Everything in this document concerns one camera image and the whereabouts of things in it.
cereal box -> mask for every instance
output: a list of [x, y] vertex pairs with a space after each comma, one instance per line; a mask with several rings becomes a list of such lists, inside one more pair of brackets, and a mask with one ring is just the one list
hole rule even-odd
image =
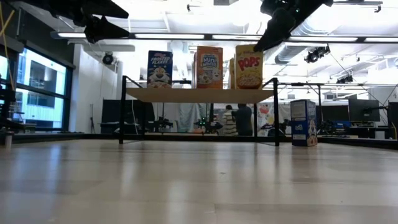
[[236, 89], [235, 87], [235, 58], [231, 58], [229, 60], [229, 80], [228, 80], [228, 88], [230, 90]]
[[235, 53], [235, 85], [238, 89], [262, 88], [263, 53], [254, 52], [254, 45], [237, 45]]
[[223, 89], [223, 49], [199, 46], [195, 61], [196, 88]]
[[148, 88], [171, 88], [173, 53], [150, 50], [148, 53]]

orange cereal box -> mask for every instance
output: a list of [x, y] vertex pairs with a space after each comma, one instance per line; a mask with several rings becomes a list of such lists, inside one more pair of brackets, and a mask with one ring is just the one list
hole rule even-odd
[[223, 49], [198, 46], [195, 58], [196, 88], [223, 89]]
[[235, 85], [238, 89], [262, 88], [263, 53], [254, 45], [237, 45], [235, 51]]

ceiling duct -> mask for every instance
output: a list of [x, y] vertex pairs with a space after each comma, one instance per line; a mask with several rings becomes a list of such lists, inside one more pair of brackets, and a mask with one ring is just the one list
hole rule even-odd
[[[292, 35], [328, 35], [340, 26], [341, 22], [338, 18], [339, 16], [336, 15], [336, 12], [332, 8], [322, 5], [308, 19], [293, 30]], [[275, 57], [275, 63], [289, 63], [292, 58], [307, 48], [305, 44], [303, 46], [283, 45], [283, 49]]]

ceiling light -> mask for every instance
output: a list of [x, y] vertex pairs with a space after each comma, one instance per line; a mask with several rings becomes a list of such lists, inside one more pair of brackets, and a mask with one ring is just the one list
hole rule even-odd
[[356, 42], [357, 37], [312, 37], [312, 36], [293, 36], [286, 42]]
[[86, 38], [86, 35], [84, 33], [58, 33], [59, 37], [63, 37], [63, 38]]
[[261, 35], [213, 35], [213, 40], [248, 40], [258, 41]]
[[307, 63], [315, 63], [318, 59], [323, 58], [330, 53], [329, 46], [317, 47], [315, 50], [308, 51], [308, 55], [304, 58]]
[[203, 34], [135, 34], [136, 39], [204, 39]]
[[188, 46], [188, 50], [198, 50], [198, 46], [194, 45]]
[[398, 37], [367, 37], [365, 42], [398, 42]]

shelf platform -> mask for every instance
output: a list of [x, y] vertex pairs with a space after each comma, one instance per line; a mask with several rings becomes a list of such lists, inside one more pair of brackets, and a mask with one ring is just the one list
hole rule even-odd
[[259, 103], [273, 96], [272, 90], [127, 88], [126, 92], [148, 103]]

